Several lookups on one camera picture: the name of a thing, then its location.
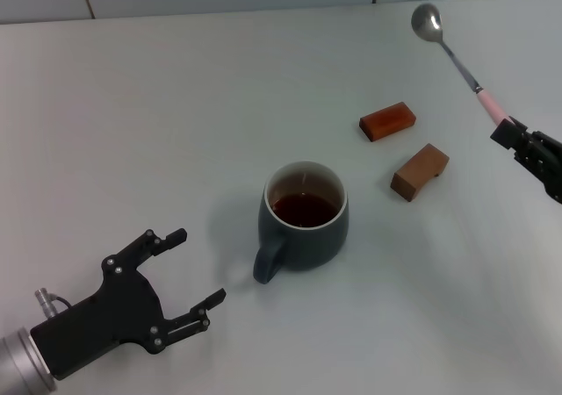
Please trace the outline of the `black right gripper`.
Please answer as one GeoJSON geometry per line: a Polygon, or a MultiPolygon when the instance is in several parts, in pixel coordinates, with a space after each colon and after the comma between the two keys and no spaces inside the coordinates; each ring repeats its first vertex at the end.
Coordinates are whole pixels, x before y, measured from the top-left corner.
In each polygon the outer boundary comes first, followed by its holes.
{"type": "Polygon", "coordinates": [[[491,139],[514,151],[514,159],[544,184],[546,193],[561,203],[561,143],[540,131],[528,127],[513,117],[496,127],[491,139]],[[549,158],[544,173],[544,159],[549,158]]]}

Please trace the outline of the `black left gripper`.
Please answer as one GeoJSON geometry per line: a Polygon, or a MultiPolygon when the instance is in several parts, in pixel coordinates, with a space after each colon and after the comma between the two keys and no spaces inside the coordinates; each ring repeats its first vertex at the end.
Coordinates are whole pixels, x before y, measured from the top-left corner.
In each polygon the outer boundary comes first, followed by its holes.
{"type": "Polygon", "coordinates": [[[135,343],[155,355],[207,331],[207,313],[224,302],[224,288],[187,313],[166,319],[154,289],[137,271],[150,257],[186,240],[183,228],[165,238],[148,229],[102,261],[103,282],[93,295],[32,328],[31,337],[55,379],[69,377],[122,344],[135,343]]]}

